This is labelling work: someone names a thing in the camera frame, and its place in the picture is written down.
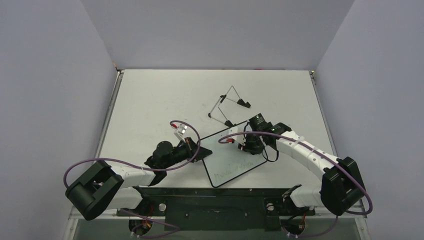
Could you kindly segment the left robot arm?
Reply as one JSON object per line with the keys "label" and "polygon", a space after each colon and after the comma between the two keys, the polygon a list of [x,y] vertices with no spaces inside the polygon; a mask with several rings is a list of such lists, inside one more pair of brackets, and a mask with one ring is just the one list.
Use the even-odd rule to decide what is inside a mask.
{"label": "left robot arm", "polygon": [[136,215],[143,215],[149,210],[149,201],[137,187],[157,185],[174,165],[197,162],[212,154],[212,150],[186,137],[177,146],[169,141],[158,143],[146,160],[146,167],[111,166],[102,158],[66,187],[65,196],[88,221],[111,209],[131,209]]}

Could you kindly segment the small black-framed whiteboard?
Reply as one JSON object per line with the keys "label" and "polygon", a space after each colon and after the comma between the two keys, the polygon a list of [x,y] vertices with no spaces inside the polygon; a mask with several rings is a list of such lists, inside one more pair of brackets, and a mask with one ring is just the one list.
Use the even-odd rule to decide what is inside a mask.
{"label": "small black-framed whiteboard", "polygon": [[245,152],[239,149],[238,142],[219,143],[219,139],[224,136],[242,132],[246,123],[243,121],[201,139],[201,146],[212,151],[202,161],[213,188],[221,187],[266,163],[261,153],[253,155]]}

